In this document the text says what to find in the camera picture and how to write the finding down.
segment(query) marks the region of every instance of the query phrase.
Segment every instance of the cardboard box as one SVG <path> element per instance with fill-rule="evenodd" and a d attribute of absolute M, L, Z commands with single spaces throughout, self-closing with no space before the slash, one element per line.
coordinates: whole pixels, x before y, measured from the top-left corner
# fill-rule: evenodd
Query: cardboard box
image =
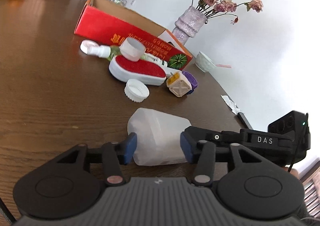
<path fill-rule="evenodd" d="M 105 45 L 120 45 L 127 37 L 133 37 L 144 44 L 146 53 L 167 61 L 175 69 L 182 70 L 193 58 L 170 31 L 109 0 L 88 0 L 75 34 Z"/>

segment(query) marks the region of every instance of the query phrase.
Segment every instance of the red brush pad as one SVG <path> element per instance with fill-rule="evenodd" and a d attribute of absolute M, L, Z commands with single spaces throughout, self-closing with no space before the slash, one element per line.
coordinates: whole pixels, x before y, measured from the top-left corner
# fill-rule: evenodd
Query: red brush pad
<path fill-rule="evenodd" d="M 116 57 L 116 62 L 120 67 L 125 69 L 126 71 L 135 72 L 139 74 L 145 74 L 160 78 L 165 78 L 164 70 L 153 62 L 148 62 L 144 60 L 138 60 L 137 62 L 132 62 L 123 57 L 122 55 L 118 55 Z"/>

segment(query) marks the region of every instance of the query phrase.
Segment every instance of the black cable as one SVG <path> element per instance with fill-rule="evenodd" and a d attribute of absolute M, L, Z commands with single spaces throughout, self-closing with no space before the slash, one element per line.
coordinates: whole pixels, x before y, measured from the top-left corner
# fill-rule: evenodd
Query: black cable
<path fill-rule="evenodd" d="M 10 223 L 10 225 L 14 224 L 17 221 L 15 217 L 13 217 L 12 213 L 9 211 L 7 206 L 5 206 L 1 198 L 0 198 L 0 213 Z"/>
<path fill-rule="evenodd" d="M 301 139 L 305 137 L 306 129 L 307 129 L 307 127 L 308 127 L 308 117 L 309 117 L 309 114 L 306 113 L 306 121 L 305 121 L 305 124 L 303 125 L 302 134 L 301 134 L 301 136 L 298 138 L 298 143 L 297 143 L 296 151 L 295 151 L 295 153 L 294 153 L 294 155 L 293 155 L 291 164 L 290 164 L 290 166 L 289 166 L 289 168 L 288 168 L 288 172 L 289 172 L 289 173 L 290 173 L 290 171 L 291 171 L 291 169 L 292 169 L 292 167 L 293 167 L 294 160 L 295 160 L 295 158 L 296 158 L 296 155 L 297 155 L 297 152 L 298 152 L 298 148 L 299 148 L 299 146 L 300 146 Z"/>

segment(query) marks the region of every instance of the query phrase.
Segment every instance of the white bowl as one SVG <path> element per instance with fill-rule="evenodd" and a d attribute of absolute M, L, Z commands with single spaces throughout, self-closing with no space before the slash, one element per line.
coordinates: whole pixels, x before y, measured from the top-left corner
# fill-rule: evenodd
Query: white bowl
<path fill-rule="evenodd" d="M 199 52 L 196 57 L 196 65 L 203 72 L 212 71 L 215 68 L 212 60 L 203 52 Z"/>

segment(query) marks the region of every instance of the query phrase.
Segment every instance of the brown table surface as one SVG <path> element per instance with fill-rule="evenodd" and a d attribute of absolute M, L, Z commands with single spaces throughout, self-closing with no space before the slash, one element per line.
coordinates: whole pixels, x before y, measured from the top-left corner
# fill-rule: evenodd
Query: brown table surface
<path fill-rule="evenodd" d="M 12 189 L 19 178 L 78 143 L 89 147 L 127 136 L 137 108 L 153 108 L 198 127 L 239 131 L 220 95 L 225 91 L 194 64 L 199 87 L 175 97 L 165 85 L 149 86 L 142 103 L 130 101 L 108 61 L 79 51 L 75 36 L 84 0 L 0 0 L 0 197 L 19 217 Z M 123 167 L 125 176 L 186 176 L 188 164 Z M 101 176 L 100 167 L 94 173 Z M 6 225 L 0 216 L 0 225 Z"/>

